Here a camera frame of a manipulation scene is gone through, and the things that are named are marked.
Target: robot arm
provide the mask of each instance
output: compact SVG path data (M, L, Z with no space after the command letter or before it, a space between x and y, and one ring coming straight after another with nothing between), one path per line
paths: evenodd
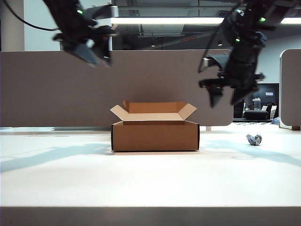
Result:
M111 64L109 37L116 35L115 30L110 26L97 27L96 19L117 17L117 6L84 9L79 0L43 1L62 32L53 39L61 43L64 51L92 65L98 65L97 57ZM88 40L94 41L92 48L86 46Z
M234 89L232 105L258 90L257 81L263 80L264 75L255 74L257 58L267 40L258 30L274 30L297 2L298 0L249 0L244 12L234 10L224 19L221 29L233 47L231 54L207 56L199 67L199 72L211 66L219 67L218 79L199 82L200 87L209 92L211 107L222 97L224 86Z

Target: fluorescent light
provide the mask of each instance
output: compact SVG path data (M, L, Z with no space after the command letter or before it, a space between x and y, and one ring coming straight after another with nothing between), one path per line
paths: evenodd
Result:
M301 18L299 17L288 17L288 18L284 18L281 21L282 24L301 24Z
M112 24L220 24L220 17L114 17Z

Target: box flap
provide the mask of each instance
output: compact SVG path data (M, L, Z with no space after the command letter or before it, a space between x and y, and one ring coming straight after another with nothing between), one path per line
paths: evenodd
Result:
M185 102L131 103L123 102L126 111L116 105L111 111L122 121L184 121L196 107Z
M123 105L129 113L177 113L186 103L183 101L135 103L125 100Z
M122 121L126 120L126 118L128 117L128 112L119 105L111 108L110 111L117 115Z
M186 104L181 110L179 110L178 114L182 117L183 120L187 119L192 113L195 112L197 108L192 106L191 104Z

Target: green led light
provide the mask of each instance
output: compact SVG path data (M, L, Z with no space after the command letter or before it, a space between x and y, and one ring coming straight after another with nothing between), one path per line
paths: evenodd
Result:
M259 22L264 22L265 21L265 18L264 17L261 17L260 19L259 19Z

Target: black cable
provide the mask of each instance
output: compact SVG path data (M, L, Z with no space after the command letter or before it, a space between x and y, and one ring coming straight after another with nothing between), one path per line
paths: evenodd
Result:
M234 10L236 10L238 7L240 7L240 5L242 4L241 2L242 2L242 1L238 2L238 3L231 9L231 11L225 16L224 20L225 20L226 18L228 18L228 17L234 12ZM204 58L206 57L206 55L207 55L207 53L208 53L208 51L209 51L209 49L210 49L210 46L211 46L211 44L212 44L212 42L213 42L213 39L215 38L217 32L219 31L221 25L222 25L222 23L220 23L220 25L217 26L217 28L215 29L215 31L214 31L214 32L212 33L212 35L211 35L211 38L210 38L210 40L209 40L209 42L208 42L208 44L207 44L207 46L206 46L206 50L205 50L205 52L204 52L204 54L203 54L203 57L202 57L202 59L201 59L201 63L199 64L199 67L198 67L198 72L199 72L199 73L201 72L201 68L202 68L203 63L204 63Z
M58 30L58 28L54 28L54 29L48 29L48 28L44 28L44 27L38 27L38 26L35 26L35 25L32 25L28 22L26 22L25 20L23 20L21 17L19 17L14 11L13 9L9 6L9 4L7 3L6 0L2 0L4 2L4 4L6 5L6 7L9 9L9 11L20 21L22 21L24 24L27 24L28 26L30 27L33 27L33 28L37 28L37 29L40 29L40 30L44 30L44 31L56 31Z

